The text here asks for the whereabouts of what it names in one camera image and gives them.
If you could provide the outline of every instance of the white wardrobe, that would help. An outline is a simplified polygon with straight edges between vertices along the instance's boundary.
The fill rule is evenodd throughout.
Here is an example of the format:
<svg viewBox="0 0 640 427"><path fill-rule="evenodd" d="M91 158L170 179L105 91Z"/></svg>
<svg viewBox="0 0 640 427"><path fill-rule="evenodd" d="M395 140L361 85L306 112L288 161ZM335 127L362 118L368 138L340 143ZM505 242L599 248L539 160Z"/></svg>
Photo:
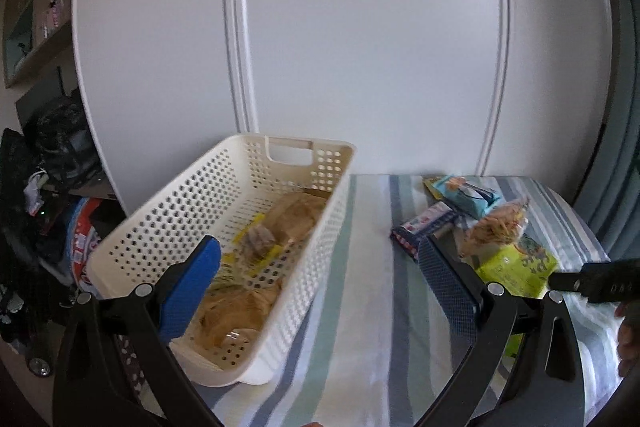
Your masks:
<svg viewBox="0 0 640 427"><path fill-rule="evenodd" d="M225 136L360 173L521 174L565 196L607 96L609 0L73 0L84 105L132 212Z"/></svg>

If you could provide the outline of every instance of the basket handle hole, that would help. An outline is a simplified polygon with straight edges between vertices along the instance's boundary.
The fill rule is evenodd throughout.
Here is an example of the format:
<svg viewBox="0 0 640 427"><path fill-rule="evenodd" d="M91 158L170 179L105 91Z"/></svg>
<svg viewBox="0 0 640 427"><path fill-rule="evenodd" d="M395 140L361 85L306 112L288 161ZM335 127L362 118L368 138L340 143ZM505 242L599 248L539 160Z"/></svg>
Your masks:
<svg viewBox="0 0 640 427"><path fill-rule="evenodd" d="M284 163L286 165L307 166L311 165L314 161L314 152L311 149L277 145L274 143L268 145L267 156L273 162Z"/></svg>

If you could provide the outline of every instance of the plastic bag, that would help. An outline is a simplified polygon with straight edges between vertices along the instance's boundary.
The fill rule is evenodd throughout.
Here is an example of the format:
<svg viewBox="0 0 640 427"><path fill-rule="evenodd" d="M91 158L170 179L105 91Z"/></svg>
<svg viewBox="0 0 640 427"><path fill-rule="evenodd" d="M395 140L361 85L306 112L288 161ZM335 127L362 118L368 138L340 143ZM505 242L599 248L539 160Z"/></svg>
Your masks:
<svg viewBox="0 0 640 427"><path fill-rule="evenodd" d="M211 349L220 347L233 331L260 331L280 288L279 281L260 289L229 286L205 296L200 304L202 316L196 343Z"/></svg>
<svg viewBox="0 0 640 427"><path fill-rule="evenodd" d="M511 295L539 298L558 266L556 258L528 235L497 251L476 269L484 282L499 282Z"/></svg>
<svg viewBox="0 0 640 427"><path fill-rule="evenodd" d="M431 205L419 216L391 229L391 238L418 262L420 243L431 234L442 234L452 227L459 214L444 201Z"/></svg>
<svg viewBox="0 0 640 427"><path fill-rule="evenodd" d="M326 199L307 192L290 192L273 208L247 227L240 238L242 251L250 263L263 261L273 249L277 253L306 239L313 230Z"/></svg>
<svg viewBox="0 0 640 427"><path fill-rule="evenodd" d="M517 243L529 224L528 209L527 198L496 206L469 229L460 250L462 256L477 255L482 262L501 247Z"/></svg>
<svg viewBox="0 0 640 427"><path fill-rule="evenodd" d="M238 328L231 330L220 343L220 347L235 346L235 344L252 343L258 338L259 331L250 330L248 328Z"/></svg>
<svg viewBox="0 0 640 427"><path fill-rule="evenodd" d="M437 180L427 178L426 187L432 194L441 194L449 203L476 219L481 219L502 203L498 192L473 185L462 176L443 176Z"/></svg>
<svg viewBox="0 0 640 427"><path fill-rule="evenodd" d="M236 254L225 253L222 254L222 258L220 259L220 268L218 268L218 272L213 278L213 282L207 289L207 292L212 294L220 288L235 286L241 282Z"/></svg>

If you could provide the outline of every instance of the bed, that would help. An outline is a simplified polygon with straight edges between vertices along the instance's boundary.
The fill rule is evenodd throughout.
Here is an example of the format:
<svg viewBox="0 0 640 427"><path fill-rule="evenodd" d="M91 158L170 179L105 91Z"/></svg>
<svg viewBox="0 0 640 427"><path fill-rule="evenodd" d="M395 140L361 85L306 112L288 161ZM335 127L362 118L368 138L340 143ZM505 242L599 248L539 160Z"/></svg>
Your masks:
<svg viewBox="0 0 640 427"><path fill-rule="evenodd" d="M530 198L527 233L563 270L606 261L593 234L560 196L530 178L473 178L507 200ZM289 358L271 383L198 387L226 427L411 427L452 376L468 346L420 270L388 238L392 225L433 203L419 176L354 176L329 276ZM566 296L578 338L585 423L609 399L617 377L612 305ZM501 365L476 413L495 404L508 377Z"/></svg>

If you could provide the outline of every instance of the blue snack package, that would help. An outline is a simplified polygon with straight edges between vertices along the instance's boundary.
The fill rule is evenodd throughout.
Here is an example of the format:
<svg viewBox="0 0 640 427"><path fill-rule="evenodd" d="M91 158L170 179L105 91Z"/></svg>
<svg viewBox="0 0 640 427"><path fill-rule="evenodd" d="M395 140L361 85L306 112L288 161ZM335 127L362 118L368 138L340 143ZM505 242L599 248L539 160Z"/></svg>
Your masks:
<svg viewBox="0 0 640 427"><path fill-rule="evenodd" d="M452 223L458 213L444 201L431 205L419 216L391 229L391 238L417 263L420 242Z"/></svg>
<svg viewBox="0 0 640 427"><path fill-rule="evenodd" d="M475 219L481 219L503 201L495 190L472 185L462 176L443 176L433 182L433 187L449 203Z"/></svg>

